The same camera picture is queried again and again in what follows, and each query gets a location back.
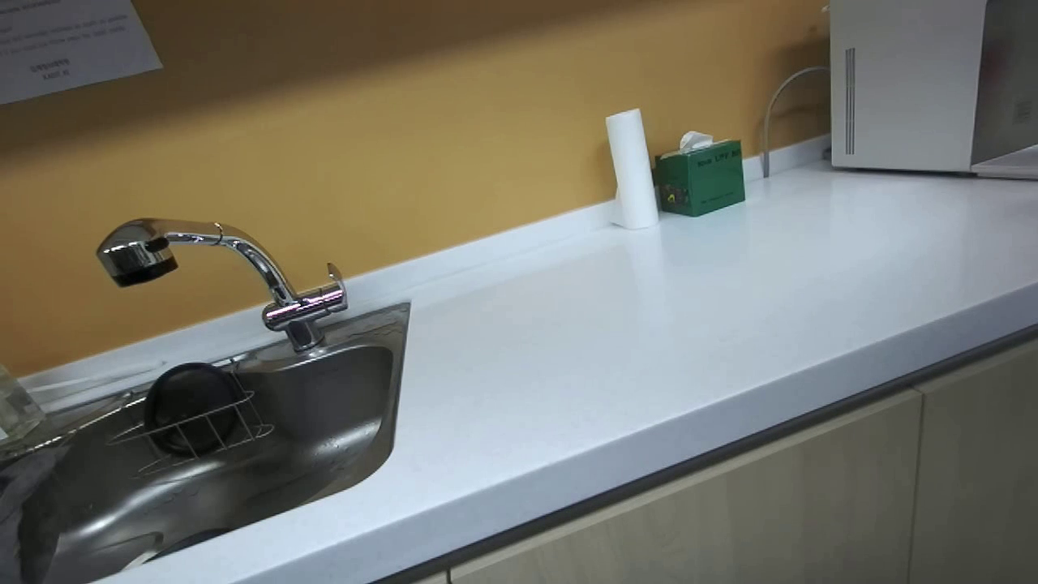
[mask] faucet spout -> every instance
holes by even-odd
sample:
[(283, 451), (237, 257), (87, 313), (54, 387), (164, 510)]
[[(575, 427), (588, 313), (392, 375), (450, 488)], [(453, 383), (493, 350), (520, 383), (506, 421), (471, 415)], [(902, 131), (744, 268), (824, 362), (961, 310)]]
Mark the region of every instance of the faucet spout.
[(136, 219), (100, 239), (96, 259), (117, 286), (152, 284), (175, 271), (172, 243), (237, 250), (271, 296), (271, 304), (264, 310), (264, 326), (269, 331), (285, 331), (301, 353), (320, 347), (314, 321), (347, 310), (347, 290), (335, 268), (326, 268), (332, 286), (298, 296), (279, 263), (253, 236), (216, 221)]

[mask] microwave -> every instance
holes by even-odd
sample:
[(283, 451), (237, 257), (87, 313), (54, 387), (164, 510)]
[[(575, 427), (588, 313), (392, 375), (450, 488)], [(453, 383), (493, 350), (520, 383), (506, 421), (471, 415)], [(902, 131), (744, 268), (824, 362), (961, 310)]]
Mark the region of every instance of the microwave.
[(1038, 178), (1038, 0), (831, 0), (838, 170)]

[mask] sink basin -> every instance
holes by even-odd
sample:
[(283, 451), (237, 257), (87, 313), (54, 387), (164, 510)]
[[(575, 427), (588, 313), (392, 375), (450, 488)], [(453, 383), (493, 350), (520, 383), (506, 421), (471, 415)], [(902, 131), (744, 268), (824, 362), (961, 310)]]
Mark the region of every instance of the sink basin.
[(212, 455), (155, 449), (142, 398), (47, 449), (65, 455), (24, 502), (24, 579), (93, 580), (368, 479), (392, 451), (404, 321), (397, 304), (323, 329), (320, 356), (274, 343), (227, 362), (246, 398)]

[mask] cabinet door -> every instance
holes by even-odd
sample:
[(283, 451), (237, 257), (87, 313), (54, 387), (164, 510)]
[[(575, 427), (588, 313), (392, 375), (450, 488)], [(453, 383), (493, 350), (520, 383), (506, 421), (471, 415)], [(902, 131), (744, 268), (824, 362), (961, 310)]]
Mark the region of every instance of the cabinet door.
[(920, 392), (910, 580), (1038, 580), (1038, 342)]
[(917, 396), (906, 392), (450, 573), (453, 584), (902, 584)]

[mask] orange wall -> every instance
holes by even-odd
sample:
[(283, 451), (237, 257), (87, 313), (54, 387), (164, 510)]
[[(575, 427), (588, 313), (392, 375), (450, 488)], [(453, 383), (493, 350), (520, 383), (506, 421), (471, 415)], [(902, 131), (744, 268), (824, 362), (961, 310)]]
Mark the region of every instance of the orange wall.
[[(0, 106), (0, 362), (18, 375), (267, 300), (214, 250), (110, 286), (93, 248), (125, 219), (237, 224), (306, 290), (323, 259), (367, 272), (604, 202), (614, 110), (643, 106), (655, 153), (687, 128), (753, 153), (769, 91), (827, 42), (817, 0), (136, 11), (162, 73)], [(792, 106), (774, 144), (824, 131), (824, 106)]]

